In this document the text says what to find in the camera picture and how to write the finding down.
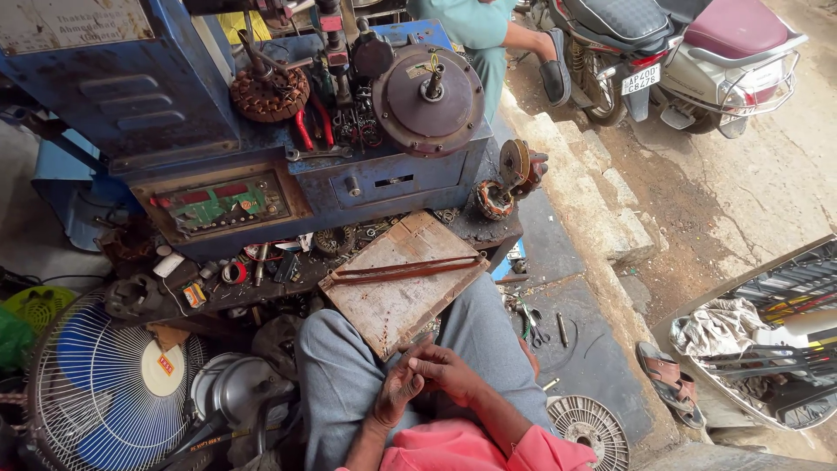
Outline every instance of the motorcycle seat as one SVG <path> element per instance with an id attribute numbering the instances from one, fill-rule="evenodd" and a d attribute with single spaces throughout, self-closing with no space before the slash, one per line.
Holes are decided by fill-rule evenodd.
<path id="1" fill-rule="evenodd" d="M 669 25 L 654 0 L 563 0 L 573 17 L 596 34 L 638 43 Z"/>
<path id="2" fill-rule="evenodd" d="M 784 44 L 788 29 L 759 0 L 713 0 L 684 41 L 728 59 L 744 59 Z"/>

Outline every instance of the fan guard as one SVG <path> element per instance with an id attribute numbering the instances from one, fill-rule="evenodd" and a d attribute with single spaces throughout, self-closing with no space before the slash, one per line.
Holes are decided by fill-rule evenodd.
<path id="1" fill-rule="evenodd" d="M 547 407 L 547 413 L 565 440 L 593 449 L 598 461 L 591 468 L 627 471 L 628 439 L 607 407 L 586 396 L 562 396 Z"/>
<path id="2" fill-rule="evenodd" d="M 144 328 L 111 328 L 104 299 L 96 290 L 63 309 L 33 358 L 30 432 L 61 471 L 144 471 L 162 461 L 188 428 L 184 402 L 206 363 L 194 335 L 163 354 Z"/>

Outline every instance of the street ground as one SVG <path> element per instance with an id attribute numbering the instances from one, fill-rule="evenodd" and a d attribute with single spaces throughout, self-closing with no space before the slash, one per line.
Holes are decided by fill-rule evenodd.
<path id="1" fill-rule="evenodd" d="M 545 111 L 555 122 L 595 129 L 637 196 L 634 209 L 653 215 L 665 233 L 668 251 L 616 267 L 632 298 L 647 297 L 636 307 L 649 326 L 722 280 L 837 230 L 837 158 L 831 150 L 837 2 L 763 1 L 810 41 L 799 50 L 795 95 L 779 110 L 751 118 L 736 140 L 717 132 L 678 132 L 653 111 L 645 122 L 599 128 L 572 106 L 549 107 L 534 56 L 507 71 L 506 82 L 528 114 Z M 525 19 L 517 15 L 517 21 Z M 509 50 L 510 56 L 520 53 Z M 795 434 L 803 446 L 813 440 L 825 447 L 815 446 L 826 452 L 817 459 L 837 460 L 837 419 L 806 434 Z"/>

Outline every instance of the sandal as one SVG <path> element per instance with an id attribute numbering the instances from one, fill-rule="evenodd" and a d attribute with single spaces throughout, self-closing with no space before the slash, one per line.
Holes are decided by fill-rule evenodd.
<path id="1" fill-rule="evenodd" d="M 694 411 L 694 402 L 689 399 L 694 396 L 695 382 L 680 372 L 680 365 L 670 355 L 657 350 L 648 342 L 639 342 L 636 344 L 636 356 L 642 371 L 649 377 L 651 385 L 665 404 L 678 412 Z M 686 382 L 681 382 L 683 376 L 688 378 Z M 684 391 L 686 384 L 691 384 L 691 394 L 688 390 Z"/>
<path id="2" fill-rule="evenodd" d="M 570 99 L 572 81 L 567 64 L 564 63 L 564 32 L 558 28 L 547 31 L 555 44 L 557 60 L 548 60 L 541 64 L 541 78 L 543 88 L 547 91 L 547 98 L 552 106 L 561 106 Z"/>
<path id="3" fill-rule="evenodd" d="M 680 373 L 680 380 L 677 381 L 680 383 L 680 394 L 678 397 L 682 396 L 683 401 L 686 401 L 692 406 L 691 412 L 681 411 L 675 409 L 675 413 L 680 420 L 685 423 L 688 427 L 701 429 L 706 426 L 706 419 L 703 417 L 701 413 L 700 407 L 697 406 L 695 403 L 695 399 L 697 395 L 695 393 L 695 380 L 687 375 L 686 373 Z"/>

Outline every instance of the red tape roll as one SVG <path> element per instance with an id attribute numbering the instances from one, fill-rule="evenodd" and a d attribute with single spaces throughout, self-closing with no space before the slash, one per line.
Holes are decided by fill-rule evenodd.
<path id="1" fill-rule="evenodd" d="M 247 279 L 247 267 L 242 262 L 233 260 L 223 266 L 221 279 L 231 285 L 243 283 Z"/>

